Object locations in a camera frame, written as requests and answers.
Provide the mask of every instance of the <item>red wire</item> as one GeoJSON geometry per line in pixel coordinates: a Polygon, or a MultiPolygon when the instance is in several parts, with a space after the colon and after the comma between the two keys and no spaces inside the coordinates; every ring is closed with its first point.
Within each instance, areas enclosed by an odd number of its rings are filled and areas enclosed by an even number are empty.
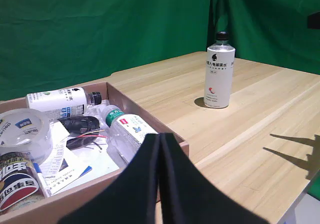
{"type": "Polygon", "coordinates": [[[79,135],[76,138],[107,138],[104,135],[79,135]]]}

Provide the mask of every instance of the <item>can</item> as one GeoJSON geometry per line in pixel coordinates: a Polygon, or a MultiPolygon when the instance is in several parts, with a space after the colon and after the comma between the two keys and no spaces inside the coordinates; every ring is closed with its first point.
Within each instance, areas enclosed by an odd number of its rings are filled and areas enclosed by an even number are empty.
{"type": "Polygon", "coordinates": [[[45,198],[33,163],[22,152],[0,156],[0,215],[45,198]]]}

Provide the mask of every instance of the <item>black object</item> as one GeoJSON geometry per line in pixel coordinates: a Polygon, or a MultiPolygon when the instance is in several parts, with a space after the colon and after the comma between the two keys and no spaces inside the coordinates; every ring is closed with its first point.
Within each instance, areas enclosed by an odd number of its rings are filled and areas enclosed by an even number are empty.
{"type": "Polygon", "coordinates": [[[91,103],[95,105],[99,105],[102,102],[102,97],[99,91],[96,92],[92,92],[89,94],[90,98],[91,98],[91,103]]]}
{"type": "MultiPolygon", "coordinates": [[[[94,116],[72,116],[59,120],[69,133],[83,134],[100,128],[100,123],[94,116]]],[[[69,150],[81,148],[95,141],[96,137],[72,138],[66,141],[69,150]]]]}
{"type": "Polygon", "coordinates": [[[93,136],[72,138],[66,141],[66,148],[73,150],[76,148],[85,147],[86,145],[94,143],[95,139],[96,137],[93,136]]]}
{"type": "Polygon", "coordinates": [[[267,224],[215,188],[173,134],[148,134],[135,157],[102,193],[59,224],[154,224],[157,189],[164,224],[267,224]]]}
{"type": "Polygon", "coordinates": [[[309,29],[320,29],[320,12],[313,13],[307,17],[307,27],[309,29]]]}
{"type": "Polygon", "coordinates": [[[72,116],[59,119],[69,133],[83,134],[100,128],[100,123],[94,116],[72,116]]]}
{"type": "Polygon", "coordinates": [[[229,34],[226,31],[219,31],[215,35],[215,39],[218,41],[228,41],[229,40],[229,34]]]}

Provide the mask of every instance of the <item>bottle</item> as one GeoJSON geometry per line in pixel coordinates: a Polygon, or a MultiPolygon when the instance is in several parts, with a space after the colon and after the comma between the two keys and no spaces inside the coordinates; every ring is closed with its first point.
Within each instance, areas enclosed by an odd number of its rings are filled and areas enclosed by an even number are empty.
{"type": "Polygon", "coordinates": [[[117,151],[127,163],[136,154],[146,134],[157,134],[140,116],[125,114],[115,105],[107,105],[101,111],[101,116],[110,128],[110,135],[115,140],[117,151]]]}
{"type": "Polygon", "coordinates": [[[219,31],[215,44],[207,48],[204,104],[210,108],[229,105],[236,49],[228,40],[228,33],[219,31]]]}
{"type": "Polygon", "coordinates": [[[27,94],[26,106],[48,116],[50,121],[84,114],[89,106],[101,104],[100,92],[86,93],[82,87],[27,94]]]}

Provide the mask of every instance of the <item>wooden table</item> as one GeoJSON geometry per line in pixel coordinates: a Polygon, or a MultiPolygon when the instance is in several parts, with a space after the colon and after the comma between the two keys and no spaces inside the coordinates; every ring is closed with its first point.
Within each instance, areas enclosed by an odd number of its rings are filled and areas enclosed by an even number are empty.
{"type": "MultiPolygon", "coordinates": [[[[195,52],[103,80],[185,138],[191,161],[222,192],[283,224],[320,168],[320,76],[236,59],[229,107],[210,109],[205,59],[195,52]]],[[[157,213],[160,223],[159,205],[157,213]]]]}

